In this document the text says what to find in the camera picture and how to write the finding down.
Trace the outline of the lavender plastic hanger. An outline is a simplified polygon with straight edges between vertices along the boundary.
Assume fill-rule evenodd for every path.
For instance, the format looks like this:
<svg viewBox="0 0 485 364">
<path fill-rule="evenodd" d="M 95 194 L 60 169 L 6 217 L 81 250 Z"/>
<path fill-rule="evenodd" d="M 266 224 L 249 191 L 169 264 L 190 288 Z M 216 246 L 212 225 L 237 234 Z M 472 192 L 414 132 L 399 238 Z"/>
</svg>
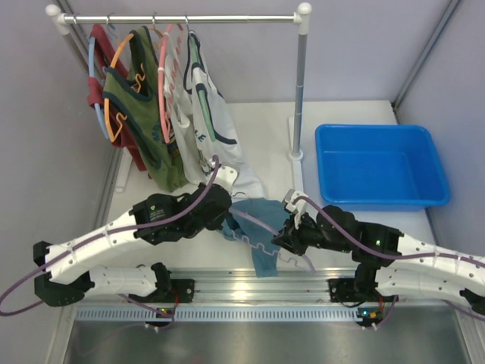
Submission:
<svg viewBox="0 0 485 364">
<path fill-rule="evenodd" d="M 228 240 L 241 241 L 250 248 L 256 276 L 271 278 L 278 276 L 278 263 L 315 273 L 315 267 L 307 256 L 301 259 L 272 243 L 272 239 L 283 228 L 289 214 L 282 204 L 263 198 L 235 201 L 223 227 Z"/>
</svg>

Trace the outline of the teal tank top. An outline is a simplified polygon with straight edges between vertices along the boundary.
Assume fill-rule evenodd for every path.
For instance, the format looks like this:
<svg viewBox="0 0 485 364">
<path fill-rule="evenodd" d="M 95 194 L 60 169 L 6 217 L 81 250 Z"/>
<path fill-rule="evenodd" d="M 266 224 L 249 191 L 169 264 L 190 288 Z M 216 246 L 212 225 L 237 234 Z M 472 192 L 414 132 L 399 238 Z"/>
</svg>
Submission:
<svg viewBox="0 0 485 364">
<path fill-rule="evenodd" d="M 268 199 L 245 199 L 235 201 L 232 207 L 255 218 L 278 232 L 288 219 L 289 214 L 279 201 Z M 229 241 L 241 241 L 249 245 L 252 263 L 258 278 L 278 276 L 277 258 L 280 247 L 273 245 L 274 236 L 256 222 L 230 213 L 224 220 L 219 232 Z"/>
</svg>

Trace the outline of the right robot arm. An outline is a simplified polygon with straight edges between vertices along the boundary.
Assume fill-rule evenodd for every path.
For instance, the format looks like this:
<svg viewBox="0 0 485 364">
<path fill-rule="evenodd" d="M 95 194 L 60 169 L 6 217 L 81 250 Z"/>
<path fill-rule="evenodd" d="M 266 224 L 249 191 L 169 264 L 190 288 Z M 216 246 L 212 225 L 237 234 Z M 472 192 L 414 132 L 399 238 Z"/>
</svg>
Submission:
<svg viewBox="0 0 485 364">
<path fill-rule="evenodd" d="M 442 248 L 386 225 L 357 221 L 326 206 L 312 218 L 295 209 L 272 239 L 297 256 L 307 248 L 350 254 L 357 263 L 353 290 L 360 300 L 376 295 L 434 298 L 484 314 L 484 259 Z"/>
</svg>

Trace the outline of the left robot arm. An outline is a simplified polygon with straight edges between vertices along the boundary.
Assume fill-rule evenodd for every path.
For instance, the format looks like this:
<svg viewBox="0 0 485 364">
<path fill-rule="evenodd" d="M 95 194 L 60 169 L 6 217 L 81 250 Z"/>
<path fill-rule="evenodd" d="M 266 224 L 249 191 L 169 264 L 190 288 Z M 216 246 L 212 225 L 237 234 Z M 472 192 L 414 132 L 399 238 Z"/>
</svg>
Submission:
<svg viewBox="0 0 485 364">
<path fill-rule="evenodd" d="M 232 205 L 231 188 L 199 184 L 193 193 L 152 194 L 118 219 L 62 244 L 38 242 L 33 260 L 43 270 L 34 293 L 51 307 L 68 306 L 87 297 L 127 295 L 159 302 L 173 290 L 170 271 L 161 262 L 138 268 L 109 268 L 111 259 L 162 243 L 191 239 L 217 230 Z"/>
</svg>

